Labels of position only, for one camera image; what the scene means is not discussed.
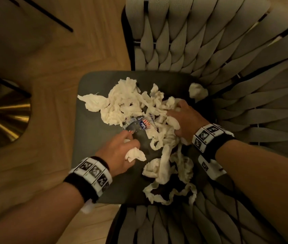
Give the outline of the person's right hand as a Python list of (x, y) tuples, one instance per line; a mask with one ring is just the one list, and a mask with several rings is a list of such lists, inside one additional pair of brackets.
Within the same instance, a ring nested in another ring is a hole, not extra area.
[(178, 102), (179, 111), (169, 110), (167, 116), (175, 118), (180, 129), (175, 130), (175, 134), (180, 138), (186, 140), (187, 143), (191, 143), (195, 133), (210, 122), (208, 122), (199, 112), (193, 109), (185, 100), (180, 100)]

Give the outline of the person's left hand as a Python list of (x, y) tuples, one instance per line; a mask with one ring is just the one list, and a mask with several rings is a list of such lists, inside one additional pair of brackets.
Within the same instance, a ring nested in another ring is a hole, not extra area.
[(124, 151), (120, 145), (117, 144), (117, 135), (115, 135), (95, 153), (95, 156), (100, 157), (108, 164), (111, 176), (115, 177), (125, 173), (135, 164), (135, 160), (132, 162), (125, 160), (127, 152), (128, 151)]

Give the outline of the small white tissue piece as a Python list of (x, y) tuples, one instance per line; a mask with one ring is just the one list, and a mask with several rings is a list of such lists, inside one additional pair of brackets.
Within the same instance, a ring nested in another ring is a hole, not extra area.
[(144, 152), (139, 150), (137, 147), (134, 147), (126, 153), (125, 160), (132, 162), (133, 160), (136, 160), (136, 159), (139, 161), (147, 160)]

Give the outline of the pile of white tissue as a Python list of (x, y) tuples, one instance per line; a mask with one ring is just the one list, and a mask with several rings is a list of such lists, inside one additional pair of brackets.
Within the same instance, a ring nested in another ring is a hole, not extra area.
[[(137, 81), (127, 77), (110, 90), (108, 97), (97, 94), (87, 94), (77, 98), (85, 103), (85, 108), (91, 112), (100, 112), (101, 119), (108, 125), (120, 125), (127, 118), (141, 115), (153, 116), (158, 127), (158, 136), (149, 139), (150, 148), (153, 151), (162, 149), (160, 158), (152, 159), (143, 169), (142, 175), (154, 178), (154, 182), (144, 188), (143, 192), (150, 203), (157, 202), (162, 205), (170, 205), (174, 196), (186, 196), (189, 191), (189, 205), (193, 205), (197, 197), (197, 189), (190, 181), (193, 177), (193, 161), (182, 154), (183, 145), (189, 145), (185, 139), (179, 138), (174, 131), (180, 129), (178, 121), (166, 115), (167, 110), (176, 108), (179, 98), (169, 97), (163, 100), (164, 93), (159, 91), (158, 86), (153, 84), (153, 88), (148, 94), (142, 92), (137, 86)], [(177, 174), (181, 182), (185, 184), (184, 189), (178, 191), (172, 189), (169, 199), (165, 200), (161, 195), (154, 195), (152, 190), (160, 185), (169, 182), (172, 174)]]

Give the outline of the person's left forearm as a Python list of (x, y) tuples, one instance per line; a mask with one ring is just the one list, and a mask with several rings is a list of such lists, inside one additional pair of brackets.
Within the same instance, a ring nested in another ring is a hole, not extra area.
[(80, 192), (63, 182), (0, 218), (0, 244), (55, 244), (83, 205)]

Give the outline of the person's right forearm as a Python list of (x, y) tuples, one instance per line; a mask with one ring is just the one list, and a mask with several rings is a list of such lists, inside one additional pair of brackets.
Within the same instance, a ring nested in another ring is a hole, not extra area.
[(230, 140), (215, 159), (288, 242), (288, 158)]

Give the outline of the printed plastic wrapper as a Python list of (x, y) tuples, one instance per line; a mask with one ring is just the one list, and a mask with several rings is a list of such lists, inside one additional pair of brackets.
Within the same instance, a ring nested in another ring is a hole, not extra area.
[(130, 131), (132, 134), (145, 131), (148, 139), (158, 136), (158, 127), (150, 113), (148, 115), (127, 118), (122, 125), (122, 129)]

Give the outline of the white tissue ball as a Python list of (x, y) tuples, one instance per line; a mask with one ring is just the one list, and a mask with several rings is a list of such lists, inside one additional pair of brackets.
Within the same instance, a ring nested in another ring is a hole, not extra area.
[(208, 90), (198, 83), (191, 83), (189, 87), (189, 96), (197, 103), (208, 97)]

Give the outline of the dark grey seat cushion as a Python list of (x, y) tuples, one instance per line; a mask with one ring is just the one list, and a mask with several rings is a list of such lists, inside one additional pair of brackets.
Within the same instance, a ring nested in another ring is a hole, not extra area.
[[(181, 98), (198, 111), (208, 121), (215, 122), (215, 110), (211, 97), (197, 103), (189, 97), (191, 83), (198, 79), (186, 73), (170, 73), (162, 71), (99, 71), (85, 74), (78, 85), (77, 94), (98, 94), (108, 96), (110, 90), (120, 79), (137, 80), (141, 92), (149, 94), (153, 84), (156, 84), (166, 98), (173, 96)], [(77, 99), (76, 120), (74, 132), (72, 167), (75, 167), (86, 157), (94, 155), (108, 140), (120, 133), (120, 125), (108, 125), (101, 120), (100, 112), (91, 112), (85, 108), (85, 103)], [(153, 182), (153, 179), (142, 175), (144, 162), (137, 161), (126, 173), (116, 176), (112, 184), (99, 198), (103, 204), (148, 205), (149, 200), (143, 189)]]

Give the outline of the right wristband with marker tags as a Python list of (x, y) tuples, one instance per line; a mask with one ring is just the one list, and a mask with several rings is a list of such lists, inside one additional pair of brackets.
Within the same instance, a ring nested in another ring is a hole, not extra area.
[(235, 140), (234, 134), (217, 124), (208, 124), (201, 127), (192, 138), (192, 144), (201, 153), (198, 162), (211, 180), (227, 174), (224, 168), (216, 161), (218, 149), (230, 140)]

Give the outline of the wristband with marker tags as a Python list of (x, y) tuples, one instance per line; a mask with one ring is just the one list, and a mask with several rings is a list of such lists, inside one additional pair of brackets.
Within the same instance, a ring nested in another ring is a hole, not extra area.
[(86, 157), (71, 169), (65, 183), (74, 186), (83, 198), (81, 212), (89, 214), (113, 179), (108, 164), (97, 156)]
[(218, 149), (230, 140), (235, 140), (234, 134), (217, 124), (208, 124), (201, 127), (192, 138), (192, 144), (201, 153), (198, 162), (211, 180), (227, 174), (224, 168), (216, 161)]

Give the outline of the left wristband with marker tags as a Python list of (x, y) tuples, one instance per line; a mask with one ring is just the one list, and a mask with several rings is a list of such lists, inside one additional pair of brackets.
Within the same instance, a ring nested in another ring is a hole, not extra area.
[(89, 214), (113, 179), (108, 164), (97, 156), (86, 157), (71, 169), (65, 183), (74, 186), (83, 198), (81, 212)]

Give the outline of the gold metal table base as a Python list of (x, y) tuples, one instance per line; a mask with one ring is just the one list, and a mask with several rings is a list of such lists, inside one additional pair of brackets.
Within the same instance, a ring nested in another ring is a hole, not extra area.
[(31, 115), (30, 98), (0, 99), (0, 148), (16, 142), (25, 133)]

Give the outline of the thick black metal rod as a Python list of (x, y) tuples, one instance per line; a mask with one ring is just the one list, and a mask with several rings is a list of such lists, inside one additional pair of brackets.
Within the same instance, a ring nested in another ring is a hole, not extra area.
[(32, 97), (31, 93), (19, 88), (18, 86), (13, 85), (12, 83), (9, 83), (8, 81), (6, 81), (2, 78), (0, 78), (0, 84), (16, 91), (17, 93), (21, 94), (25, 98), (31, 98)]

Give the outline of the thin black metal rod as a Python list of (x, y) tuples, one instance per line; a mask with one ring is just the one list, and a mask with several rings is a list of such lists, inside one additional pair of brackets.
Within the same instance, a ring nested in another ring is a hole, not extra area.
[[(9, 1), (13, 5), (15, 5), (16, 7), (20, 8), (20, 3), (18, 1), (16, 1), (16, 0), (7, 0), (7, 1)], [(53, 15), (51, 12), (49, 12), (48, 10), (46, 10), (45, 8), (40, 6), (39, 4), (37, 4), (35, 1), (33, 1), (33, 0), (22, 0), (22, 1), (24, 1), (29, 6), (31, 6), (34, 9), (36, 9), (37, 11), (39, 11), (40, 13), (42, 13), (43, 15), (45, 15), (46, 17), (48, 17), (49, 19), (51, 19), (52, 21), (57, 23), (61, 27), (65, 28), (69, 32), (71, 32), (71, 33), (74, 32), (72, 27), (70, 27), (68, 24), (66, 24), (65, 22), (63, 22), (59, 18), (57, 18), (55, 15)]]

